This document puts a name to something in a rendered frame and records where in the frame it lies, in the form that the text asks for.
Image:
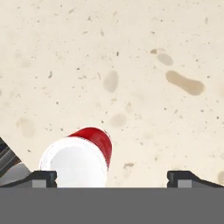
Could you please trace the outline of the red cup with white inside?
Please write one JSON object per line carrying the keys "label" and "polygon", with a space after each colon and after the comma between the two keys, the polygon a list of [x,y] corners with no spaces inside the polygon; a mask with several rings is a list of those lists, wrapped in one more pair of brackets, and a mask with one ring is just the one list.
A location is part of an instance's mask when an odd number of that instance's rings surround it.
{"label": "red cup with white inside", "polygon": [[59,188],[105,187],[111,155],[109,134],[86,127],[49,145],[38,168],[56,171]]}

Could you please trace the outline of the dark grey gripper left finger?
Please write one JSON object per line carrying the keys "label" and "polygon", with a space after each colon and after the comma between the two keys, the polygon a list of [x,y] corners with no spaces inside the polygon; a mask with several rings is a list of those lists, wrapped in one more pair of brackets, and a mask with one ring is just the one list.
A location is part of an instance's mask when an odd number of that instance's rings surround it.
{"label": "dark grey gripper left finger", "polygon": [[26,178],[3,185],[3,188],[56,188],[56,171],[34,171]]}

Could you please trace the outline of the grey striped object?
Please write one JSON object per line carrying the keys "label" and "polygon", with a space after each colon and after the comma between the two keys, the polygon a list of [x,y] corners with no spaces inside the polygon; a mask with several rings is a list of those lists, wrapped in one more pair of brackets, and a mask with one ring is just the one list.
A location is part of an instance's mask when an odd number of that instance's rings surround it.
{"label": "grey striped object", "polygon": [[0,186],[25,179],[30,170],[0,137]]}

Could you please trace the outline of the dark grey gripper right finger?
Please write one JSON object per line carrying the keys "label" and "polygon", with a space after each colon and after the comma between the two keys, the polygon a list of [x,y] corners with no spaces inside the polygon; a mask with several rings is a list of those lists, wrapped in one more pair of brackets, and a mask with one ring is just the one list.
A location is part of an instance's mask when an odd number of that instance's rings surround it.
{"label": "dark grey gripper right finger", "polygon": [[168,171],[168,188],[221,188],[221,185],[203,180],[190,171]]}

